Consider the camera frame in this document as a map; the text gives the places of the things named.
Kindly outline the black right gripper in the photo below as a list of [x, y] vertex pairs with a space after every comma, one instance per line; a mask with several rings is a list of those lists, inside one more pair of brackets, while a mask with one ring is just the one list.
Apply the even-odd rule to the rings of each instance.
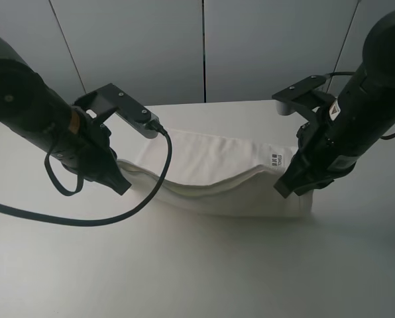
[[274, 189], [287, 198], [323, 189], [337, 178], [352, 172], [353, 157], [342, 155], [333, 140], [326, 137], [326, 128], [300, 129], [299, 149]]

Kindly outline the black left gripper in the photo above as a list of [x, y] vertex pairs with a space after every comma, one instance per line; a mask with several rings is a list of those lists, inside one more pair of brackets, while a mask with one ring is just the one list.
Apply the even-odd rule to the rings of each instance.
[[109, 147], [107, 129], [78, 107], [56, 107], [56, 149], [63, 164], [86, 180], [98, 182], [124, 195], [131, 183], [121, 173]]

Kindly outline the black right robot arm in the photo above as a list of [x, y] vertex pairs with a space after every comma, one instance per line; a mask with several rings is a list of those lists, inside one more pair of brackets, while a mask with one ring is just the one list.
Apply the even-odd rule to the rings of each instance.
[[368, 33], [363, 60], [337, 97], [318, 88], [335, 73], [310, 76], [272, 98], [306, 119], [296, 136], [298, 150], [275, 183], [284, 198], [323, 189], [350, 174], [378, 140], [395, 138], [395, 10]]

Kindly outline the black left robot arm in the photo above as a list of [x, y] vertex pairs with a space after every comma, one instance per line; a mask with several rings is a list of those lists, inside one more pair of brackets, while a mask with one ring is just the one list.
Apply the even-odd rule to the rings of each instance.
[[46, 153], [44, 165], [54, 186], [73, 193], [57, 180], [50, 158], [77, 175], [76, 192], [84, 181], [97, 182], [123, 195], [130, 183], [122, 175], [111, 132], [100, 117], [66, 103], [50, 89], [17, 52], [0, 38], [0, 123]]

